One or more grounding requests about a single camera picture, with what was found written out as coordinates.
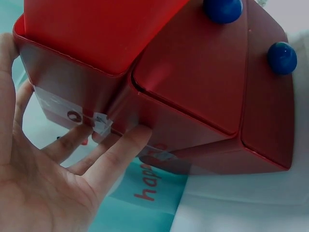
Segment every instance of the hand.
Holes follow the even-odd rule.
[[[111,134],[77,164],[60,166],[92,129],[78,126],[44,149],[36,148],[22,131],[33,88],[26,81],[15,96],[12,63],[17,56],[12,35],[0,35],[0,231],[86,231],[151,130],[137,126],[121,138]]]

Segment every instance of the red plastic container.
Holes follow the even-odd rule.
[[[151,126],[150,145],[173,156],[150,151],[140,159],[174,173],[188,171],[186,163],[202,168],[196,174],[289,169],[292,76],[273,73],[266,56],[275,42],[287,41],[284,31],[253,0],[224,26],[209,21],[201,4],[186,4],[145,49],[115,101],[117,113],[108,112],[113,126],[132,117]]]
[[[106,73],[125,72],[188,0],[25,0],[27,38]]]

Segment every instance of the red box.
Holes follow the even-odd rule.
[[[96,127],[99,114],[103,132],[111,124],[119,133],[147,125],[153,135],[140,159],[177,174],[191,165],[199,167],[193,174],[287,170],[292,75],[273,73],[266,56],[287,38],[257,3],[243,4],[236,22],[218,25],[203,13],[202,0],[189,1],[120,78],[26,39],[23,18],[14,35],[41,106],[58,124]]]
[[[121,74],[188,1],[25,0],[25,33],[104,72]]]

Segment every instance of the finger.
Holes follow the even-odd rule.
[[[119,138],[118,135],[109,134],[88,156],[70,166],[68,171],[75,175],[83,175],[103,153],[119,140]]]
[[[12,64],[18,56],[13,36],[0,35],[0,165],[10,161],[12,131],[15,111],[15,88],[12,80]]]
[[[72,152],[92,133],[92,128],[84,124],[71,129],[42,151],[56,163],[65,161]]]
[[[96,132],[92,133],[91,138],[97,144],[101,143],[103,141],[103,139],[104,139],[104,137],[102,137],[100,134],[98,134]]]
[[[16,95],[16,106],[15,106],[15,122],[22,127],[23,124],[23,116],[26,110],[26,107],[29,103],[29,100],[33,93],[33,87],[30,81],[27,79]]]
[[[105,154],[85,172],[84,179],[93,189],[99,201],[102,201],[108,190],[127,166],[147,145],[151,130],[137,126],[124,134]]]

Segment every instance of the blue ball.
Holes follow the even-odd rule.
[[[268,50],[267,59],[273,72],[279,75],[291,74],[297,66],[296,52],[285,42],[273,44]]]
[[[241,16],[243,4],[241,0],[204,0],[203,9],[211,21],[227,24]]]

